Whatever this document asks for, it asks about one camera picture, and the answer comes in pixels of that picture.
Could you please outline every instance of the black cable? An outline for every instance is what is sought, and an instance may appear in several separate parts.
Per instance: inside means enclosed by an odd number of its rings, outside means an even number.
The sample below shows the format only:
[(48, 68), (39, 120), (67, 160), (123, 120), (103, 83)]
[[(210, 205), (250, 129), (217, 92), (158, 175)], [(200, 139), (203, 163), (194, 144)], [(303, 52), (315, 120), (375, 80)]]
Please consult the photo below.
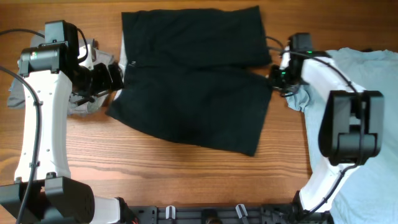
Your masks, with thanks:
[(294, 93), (291, 93), (291, 94), (284, 94), (284, 95), (281, 95), (281, 97), (286, 98), (286, 97), (294, 96), (297, 94), (297, 92), (298, 91), (295, 91)]
[(268, 47), (268, 49), (275, 50), (275, 51), (278, 51), (281, 53), (290, 53), (290, 54), (294, 54), (294, 55), (299, 55), (299, 56), (306, 57), (306, 58), (315, 60), (317, 62), (320, 62), (320, 63), (326, 65), (327, 67), (329, 67), (333, 71), (335, 71), (347, 83), (347, 86), (350, 87), (353, 90), (353, 92), (358, 96), (358, 109), (360, 111), (359, 117), (361, 120), (361, 130), (360, 130), (360, 134), (359, 134), (359, 157), (358, 157), (358, 160), (355, 162), (354, 165), (346, 167), (345, 169), (343, 169), (343, 171), (340, 172), (339, 178), (337, 179), (337, 181), (335, 182), (335, 184), (329, 191), (328, 195), (326, 197), (324, 197), (323, 200), (315, 208), (313, 208), (311, 211), (309, 211), (304, 216), (302, 216), (301, 219), (299, 220), (299, 221), (302, 221), (302, 220), (306, 219), (307, 217), (309, 217), (311, 214), (315, 213), (325, 203), (327, 203), (328, 199), (333, 195), (333, 193), (337, 189), (337, 186), (340, 184), (341, 180), (343, 179), (343, 177), (347, 171), (349, 171), (350, 169), (357, 168), (357, 166), (359, 166), (359, 164), (362, 163), (362, 160), (363, 160), (362, 146), (363, 146), (363, 136), (364, 136), (364, 108), (362, 106), (360, 95), (359, 95), (358, 91), (356, 91), (356, 89), (354, 88), (353, 84), (337, 68), (331, 66), (329, 63), (324, 62), (324, 61), (320, 60), (319, 58), (311, 57), (310, 55), (306, 55), (306, 54), (302, 54), (302, 53), (298, 53), (298, 52), (294, 52), (294, 51), (290, 51), (290, 50), (277, 49), (275, 47)]
[(0, 32), (0, 35), (8, 34), (10, 32), (28, 32), (28, 33), (35, 34), (35, 35), (38, 35), (39, 37), (43, 37), (44, 38), (43, 34), (41, 34), (39, 32), (36, 32), (36, 31), (33, 31), (33, 30), (29, 30), (29, 29), (9, 29), (9, 30), (4, 30), (4, 31)]
[(19, 213), (17, 217), (17, 224), (21, 223), (22, 217), (24, 215), (24, 211), (26, 208), (27, 200), (29, 198), (29, 193), (30, 189), (32, 188), (33, 184), (33, 179), (35, 177), (36, 173), (36, 168), (37, 168), (37, 156), (39, 154), (39, 144), (40, 144), (40, 131), (41, 131), (41, 119), (42, 119), (42, 111), (40, 109), (41, 102), (39, 101), (39, 97), (37, 96), (36, 92), (34, 89), (19, 75), (15, 74), (14, 72), (4, 68), (3, 66), (0, 66), (0, 70), (4, 71), (10, 75), (12, 75), (14, 78), (16, 78), (18, 81), (20, 81), (30, 92), (30, 94), (33, 97), (34, 101), (34, 106), (36, 107), (36, 132), (35, 132), (35, 143), (33, 147), (33, 156), (32, 156), (32, 167), (30, 169), (30, 176), (29, 176), (29, 181), (27, 183), (26, 191), (24, 194), (24, 198), (22, 199), (21, 202), (21, 207), (19, 208)]
[(275, 48), (275, 47), (268, 47), (268, 49), (269, 50), (275, 50), (275, 51), (278, 51), (280, 53), (290, 53), (290, 54), (306, 57), (306, 58), (309, 58), (309, 59), (312, 59), (312, 60), (316, 60), (317, 62), (320, 62), (320, 63), (326, 65), (327, 67), (331, 68), (333, 71), (335, 71), (347, 83), (347, 86), (350, 87), (353, 90), (354, 93), (358, 94), (358, 91), (356, 91), (356, 89), (354, 88), (353, 84), (337, 68), (331, 66), (329, 63), (324, 62), (324, 61), (320, 60), (319, 58), (311, 57), (309, 55), (306, 55), (306, 54), (303, 54), (303, 53), (294, 52), (294, 51), (291, 51), (291, 50), (283, 50), (283, 49), (278, 49), (278, 48)]
[(282, 44), (282, 42), (279, 41), (278, 39), (273, 38), (273, 37), (270, 37), (270, 36), (266, 36), (266, 38), (275, 41), (275, 42), (279, 45), (279, 47), (280, 47), (281, 49), (285, 49), (285, 47), (284, 47), (284, 45)]
[(83, 41), (85, 42), (85, 46), (86, 46), (86, 54), (82, 58), (79, 58), (77, 60), (78, 63), (82, 63), (82, 62), (84, 62), (87, 59), (87, 56), (88, 56), (87, 41), (86, 41), (86, 37), (83, 34), (83, 32), (81, 31), (81, 29), (77, 28), (77, 31), (79, 31), (81, 37), (83, 38)]

